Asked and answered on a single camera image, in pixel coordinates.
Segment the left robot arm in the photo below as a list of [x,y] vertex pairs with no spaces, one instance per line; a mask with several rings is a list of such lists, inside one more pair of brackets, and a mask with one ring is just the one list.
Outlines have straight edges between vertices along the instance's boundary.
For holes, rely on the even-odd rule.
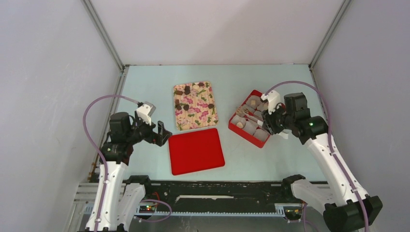
[[148,201],[153,188],[146,183],[130,183],[120,190],[129,166],[133,146],[146,141],[163,146],[172,136],[164,123],[147,123],[135,113],[115,113],[109,120],[107,140],[99,149],[101,153],[100,178],[95,203],[85,231],[127,232],[141,201]]

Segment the metal tongs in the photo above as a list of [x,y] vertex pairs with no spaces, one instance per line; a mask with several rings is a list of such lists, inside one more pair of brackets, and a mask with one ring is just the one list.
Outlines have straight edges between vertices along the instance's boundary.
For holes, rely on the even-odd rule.
[[[236,109],[235,113],[241,117],[244,117],[244,118],[250,119],[251,121],[256,122],[259,127],[263,126],[263,119],[255,116],[248,109],[243,109],[242,107],[239,107]],[[278,133],[278,136],[281,136],[283,139],[289,139],[289,135],[283,131]]]

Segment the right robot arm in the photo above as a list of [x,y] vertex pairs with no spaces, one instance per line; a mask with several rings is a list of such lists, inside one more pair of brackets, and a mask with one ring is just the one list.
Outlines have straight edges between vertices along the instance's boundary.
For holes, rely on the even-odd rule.
[[300,140],[313,155],[330,187],[322,190],[300,174],[282,181],[281,195],[287,202],[300,199],[322,214],[332,232],[352,232],[373,224],[383,205],[378,196],[370,196],[360,185],[329,134],[328,124],[321,116],[311,116],[303,93],[284,96],[272,90],[261,96],[267,103],[262,112],[263,129],[271,135],[284,136],[284,130]]

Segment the floral tray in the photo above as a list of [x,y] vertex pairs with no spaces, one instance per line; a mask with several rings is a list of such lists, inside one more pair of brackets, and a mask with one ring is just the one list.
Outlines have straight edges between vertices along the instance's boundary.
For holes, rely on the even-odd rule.
[[209,81],[173,87],[176,128],[179,131],[214,127],[219,122],[215,96]]

